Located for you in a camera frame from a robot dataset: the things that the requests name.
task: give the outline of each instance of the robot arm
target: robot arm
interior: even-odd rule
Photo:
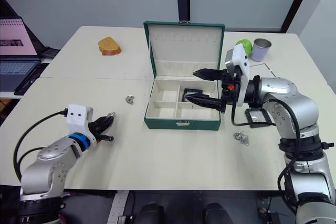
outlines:
[[[36,161],[21,178],[19,223],[59,223],[61,196],[66,176],[83,152],[94,148],[101,140],[113,137],[101,135],[114,120],[114,114],[92,120],[93,109],[71,104],[68,108],[69,135],[43,148]]]
[[[288,168],[284,170],[285,200],[297,209],[297,223],[334,223],[335,187],[323,151],[333,144],[321,143],[317,105],[300,94],[289,80],[259,76],[248,80],[249,64],[241,44],[228,51],[225,64],[227,69],[223,71],[201,69],[194,73],[205,80],[221,80],[223,90],[220,99],[200,94],[185,97],[197,105],[221,112],[225,112],[226,105],[231,104],[234,107],[234,125],[238,125],[234,123],[235,106],[242,106],[242,102],[267,110],[281,136],[279,148],[285,153]]]

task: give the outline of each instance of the bread slice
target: bread slice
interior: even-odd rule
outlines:
[[[98,46],[103,55],[117,55],[121,53],[121,48],[111,37],[100,40]]]

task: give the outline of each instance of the laptop keyboard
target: laptop keyboard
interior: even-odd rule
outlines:
[[[34,62],[0,62],[0,74],[24,75],[34,64]]]

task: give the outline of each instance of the laptop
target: laptop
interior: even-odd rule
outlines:
[[[22,19],[0,19],[0,92],[14,92],[39,63]]]

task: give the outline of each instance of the box latch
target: box latch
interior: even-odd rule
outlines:
[[[177,126],[189,126],[190,122],[189,121],[178,121],[176,122]]]

